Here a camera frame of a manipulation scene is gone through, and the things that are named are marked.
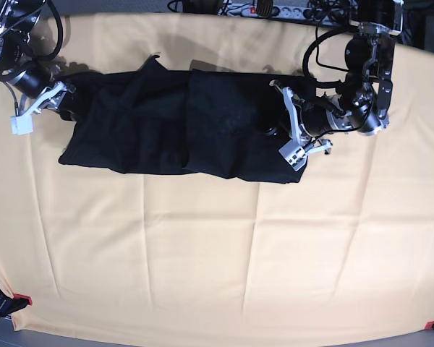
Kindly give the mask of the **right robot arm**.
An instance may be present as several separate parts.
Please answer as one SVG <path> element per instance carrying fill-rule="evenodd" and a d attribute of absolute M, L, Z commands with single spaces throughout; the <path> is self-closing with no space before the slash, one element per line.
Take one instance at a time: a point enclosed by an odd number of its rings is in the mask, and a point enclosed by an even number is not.
<path fill-rule="evenodd" d="M 57 39 L 51 53 L 38 54 L 30 45 L 30 33 L 44 7 L 55 20 Z M 12 95 L 16 117 L 48 109 L 65 121 L 75 120 L 65 105 L 75 86 L 56 79 L 46 66 L 60 52 L 63 34 L 61 16 L 52 1 L 0 1 L 0 83 Z"/>

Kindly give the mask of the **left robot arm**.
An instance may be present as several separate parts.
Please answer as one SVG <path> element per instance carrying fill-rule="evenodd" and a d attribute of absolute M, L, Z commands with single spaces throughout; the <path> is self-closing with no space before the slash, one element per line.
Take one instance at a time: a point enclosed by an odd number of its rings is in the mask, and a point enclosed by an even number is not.
<path fill-rule="evenodd" d="M 314 151 L 329 151 L 329 135 L 358 132 L 373 136 L 389 125 L 393 93 L 392 71 L 402 1 L 358 1 L 347 25 L 317 35 L 302 57 L 301 80 L 313 90 L 332 90 L 334 95 L 303 96 L 289 87 L 277 87 L 287 115 L 267 132 L 264 139 L 277 145 L 285 158 L 299 161 Z M 310 71 L 310 60 L 320 44 L 349 33 L 344 52 L 344 78 L 322 81 Z"/>

